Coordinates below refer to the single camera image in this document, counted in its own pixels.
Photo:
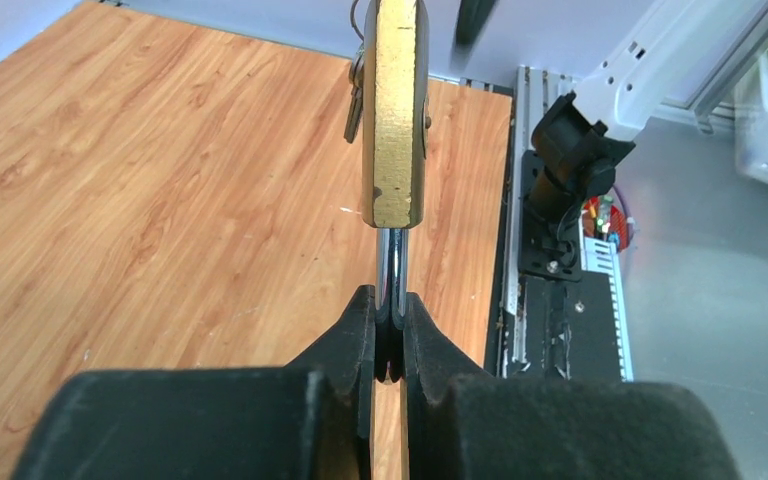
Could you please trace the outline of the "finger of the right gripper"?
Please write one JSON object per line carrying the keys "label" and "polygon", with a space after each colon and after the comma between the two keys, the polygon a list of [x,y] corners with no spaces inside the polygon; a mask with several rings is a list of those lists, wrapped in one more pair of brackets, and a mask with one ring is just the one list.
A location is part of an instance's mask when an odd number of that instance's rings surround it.
{"label": "finger of the right gripper", "polygon": [[457,48],[472,48],[480,38],[497,4],[496,0],[460,0],[454,30]]}

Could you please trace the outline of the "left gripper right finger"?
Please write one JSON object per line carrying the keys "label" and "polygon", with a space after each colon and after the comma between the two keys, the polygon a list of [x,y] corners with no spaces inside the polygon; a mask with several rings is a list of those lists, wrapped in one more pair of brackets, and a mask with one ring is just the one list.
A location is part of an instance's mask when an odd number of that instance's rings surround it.
{"label": "left gripper right finger", "polygon": [[503,379],[409,294],[404,342],[410,479],[736,479],[712,414],[672,384]]}

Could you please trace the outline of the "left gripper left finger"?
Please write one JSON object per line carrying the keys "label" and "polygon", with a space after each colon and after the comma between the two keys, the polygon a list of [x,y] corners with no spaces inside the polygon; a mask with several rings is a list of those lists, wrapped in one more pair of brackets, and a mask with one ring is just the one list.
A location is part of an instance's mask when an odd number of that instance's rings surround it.
{"label": "left gripper left finger", "polygon": [[91,370],[34,427],[16,479],[368,479],[374,290],[282,367]]}

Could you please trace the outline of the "brass padlock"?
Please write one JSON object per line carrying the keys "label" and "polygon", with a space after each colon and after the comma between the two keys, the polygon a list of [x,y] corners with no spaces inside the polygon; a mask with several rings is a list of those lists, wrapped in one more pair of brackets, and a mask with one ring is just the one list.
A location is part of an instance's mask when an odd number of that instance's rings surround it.
{"label": "brass padlock", "polygon": [[409,232],[424,216],[429,117],[429,19],[422,1],[371,1],[348,73],[344,130],[362,146],[364,222],[377,232],[374,375],[404,370]]}

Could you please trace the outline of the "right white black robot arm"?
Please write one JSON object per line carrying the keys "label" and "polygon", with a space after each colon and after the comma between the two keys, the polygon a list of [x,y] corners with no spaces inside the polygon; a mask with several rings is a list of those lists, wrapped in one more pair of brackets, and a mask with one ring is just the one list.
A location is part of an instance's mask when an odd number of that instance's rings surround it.
{"label": "right white black robot arm", "polygon": [[655,1],[599,66],[558,97],[531,134],[519,270],[581,278],[584,203],[613,187],[617,165],[667,94],[756,9],[754,1]]}

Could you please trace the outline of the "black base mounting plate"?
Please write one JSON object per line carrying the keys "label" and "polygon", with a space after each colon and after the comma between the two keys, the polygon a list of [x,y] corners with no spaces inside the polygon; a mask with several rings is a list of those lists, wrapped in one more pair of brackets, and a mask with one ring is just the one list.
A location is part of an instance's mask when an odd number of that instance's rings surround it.
{"label": "black base mounting plate", "polygon": [[631,144],[561,94],[534,126],[516,108],[502,213],[500,318],[486,367],[503,377],[634,377],[619,253],[628,229],[611,194]]}

